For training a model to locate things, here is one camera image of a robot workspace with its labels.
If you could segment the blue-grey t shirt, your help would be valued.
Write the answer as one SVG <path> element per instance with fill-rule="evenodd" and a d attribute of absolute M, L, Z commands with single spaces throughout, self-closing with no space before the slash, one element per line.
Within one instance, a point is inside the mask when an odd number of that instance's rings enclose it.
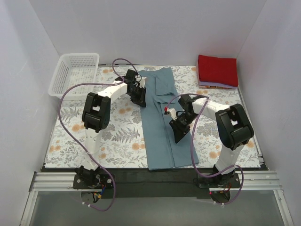
<path fill-rule="evenodd" d="M 141 108 L 143 138 L 149 170 L 179 168 L 192 165 L 190 156 L 191 134 L 175 143 L 171 117 L 164 115 L 164 108 L 178 95 L 171 68 L 156 71 L 142 70 L 146 78 L 146 107 Z"/>

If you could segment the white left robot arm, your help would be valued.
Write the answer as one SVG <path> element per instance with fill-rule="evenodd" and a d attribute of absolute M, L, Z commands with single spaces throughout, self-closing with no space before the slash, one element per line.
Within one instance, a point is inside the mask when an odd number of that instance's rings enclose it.
<path fill-rule="evenodd" d="M 134 104 L 145 107 L 145 79 L 138 72 L 129 69 L 125 76 L 116 78 L 112 86 L 87 95 L 82 115 L 85 127 L 84 147 L 87 149 L 87 156 L 75 172 L 89 188 L 96 188 L 100 183 L 100 176 L 96 173 L 100 167 L 91 158 L 98 153 L 102 138 L 101 132 L 109 125 L 111 104 L 120 96 L 127 94 Z"/>

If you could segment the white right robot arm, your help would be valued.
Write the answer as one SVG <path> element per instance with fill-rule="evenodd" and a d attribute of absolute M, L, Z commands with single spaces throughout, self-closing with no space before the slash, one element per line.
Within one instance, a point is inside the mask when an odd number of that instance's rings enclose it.
<path fill-rule="evenodd" d="M 253 127 L 243 106 L 219 104 L 207 96 L 197 94 L 181 94 L 177 98 L 182 111 L 176 111 L 168 105 L 164 108 L 164 114 L 172 117 L 169 124 L 175 142 L 179 143 L 189 131 L 195 131 L 190 129 L 190 124 L 196 123 L 201 115 L 214 120 L 222 142 L 221 154 L 211 175 L 200 172 L 198 175 L 218 187 L 226 186 L 234 176 L 235 164 L 241 150 L 254 136 Z"/>

